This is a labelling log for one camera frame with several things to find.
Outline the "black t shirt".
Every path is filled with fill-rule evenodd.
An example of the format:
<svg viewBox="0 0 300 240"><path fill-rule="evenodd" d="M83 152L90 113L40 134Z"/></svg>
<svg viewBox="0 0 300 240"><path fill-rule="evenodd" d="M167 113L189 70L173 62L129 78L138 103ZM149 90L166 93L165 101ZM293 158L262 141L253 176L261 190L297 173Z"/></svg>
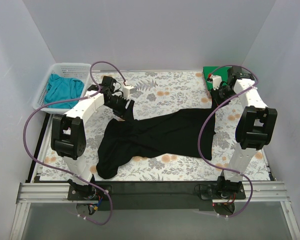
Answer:
<svg viewBox="0 0 300 240"><path fill-rule="evenodd" d="M148 119L112 119L97 150L98 175L113 178L133 157L173 154L211 160L216 122L211 112L209 108L188 108Z"/></svg>

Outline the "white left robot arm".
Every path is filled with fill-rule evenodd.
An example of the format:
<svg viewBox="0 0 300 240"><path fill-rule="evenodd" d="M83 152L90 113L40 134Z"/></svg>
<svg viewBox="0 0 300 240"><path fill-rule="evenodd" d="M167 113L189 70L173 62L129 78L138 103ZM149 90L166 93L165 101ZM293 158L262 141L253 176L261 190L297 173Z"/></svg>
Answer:
<svg viewBox="0 0 300 240"><path fill-rule="evenodd" d="M96 187L91 184L93 174L88 167L84 152L87 146L85 124L96 110L106 106L123 120L132 120L135 101L129 100L135 90L132 85L115 89L117 81L104 76L100 86L92 84L80 100L65 114L56 114L52 119L51 148L66 163L74 176L68 183L85 200L96 196Z"/></svg>

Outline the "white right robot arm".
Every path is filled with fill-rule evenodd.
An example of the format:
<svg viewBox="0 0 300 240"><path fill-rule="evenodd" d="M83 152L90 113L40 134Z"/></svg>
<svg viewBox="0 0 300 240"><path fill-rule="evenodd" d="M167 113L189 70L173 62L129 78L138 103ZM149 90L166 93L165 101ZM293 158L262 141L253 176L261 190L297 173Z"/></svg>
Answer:
<svg viewBox="0 0 300 240"><path fill-rule="evenodd" d="M212 189L227 199L243 193L243 173L254 155L270 143L278 112L264 103L256 88L257 78L242 66L204 67L203 75L216 105L225 106L238 98L243 108L235 130L234 153Z"/></svg>

